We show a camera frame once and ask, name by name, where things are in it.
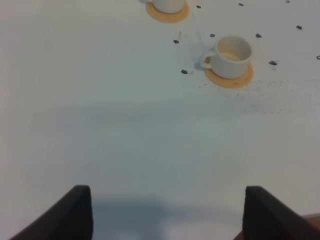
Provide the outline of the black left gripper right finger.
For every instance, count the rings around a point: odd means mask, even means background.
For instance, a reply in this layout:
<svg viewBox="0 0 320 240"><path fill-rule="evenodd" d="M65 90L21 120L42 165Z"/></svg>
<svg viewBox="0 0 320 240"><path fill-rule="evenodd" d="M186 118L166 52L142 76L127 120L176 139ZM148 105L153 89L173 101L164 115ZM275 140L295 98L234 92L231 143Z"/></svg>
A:
<svg viewBox="0 0 320 240"><path fill-rule="evenodd" d="M318 240L320 230L261 186L245 189L244 240Z"/></svg>

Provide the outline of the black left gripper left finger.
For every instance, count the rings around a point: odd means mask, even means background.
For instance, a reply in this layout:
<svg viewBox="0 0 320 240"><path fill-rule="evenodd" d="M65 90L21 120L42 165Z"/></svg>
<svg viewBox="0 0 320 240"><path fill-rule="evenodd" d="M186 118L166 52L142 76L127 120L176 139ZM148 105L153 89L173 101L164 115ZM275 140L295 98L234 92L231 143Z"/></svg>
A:
<svg viewBox="0 0 320 240"><path fill-rule="evenodd" d="M94 232L91 189L76 185L13 240L91 240Z"/></svg>

